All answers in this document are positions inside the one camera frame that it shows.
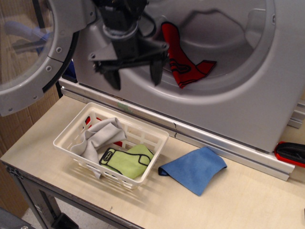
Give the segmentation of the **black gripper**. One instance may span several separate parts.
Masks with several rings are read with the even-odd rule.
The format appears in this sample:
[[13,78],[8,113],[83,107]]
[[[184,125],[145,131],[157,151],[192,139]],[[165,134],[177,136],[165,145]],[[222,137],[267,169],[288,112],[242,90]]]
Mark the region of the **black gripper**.
[[169,45],[144,37],[137,25],[127,31],[102,26],[102,35],[110,43],[91,52],[88,60],[96,71],[103,73],[106,81],[115,90],[121,90],[119,69],[148,65],[155,86],[162,80],[163,66],[168,59]]

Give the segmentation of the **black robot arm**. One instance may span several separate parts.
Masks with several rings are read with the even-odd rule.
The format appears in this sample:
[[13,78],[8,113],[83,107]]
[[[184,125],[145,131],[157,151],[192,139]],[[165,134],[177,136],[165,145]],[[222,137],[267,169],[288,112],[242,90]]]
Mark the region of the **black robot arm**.
[[115,90],[121,89],[119,70],[148,65],[151,80],[159,85],[168,62],[169,46],[151,40],[156,33],[154,19],[145,13],[146,0],[96,0],[103,34],[111,44],[89,55],[95,72],[104,76]]

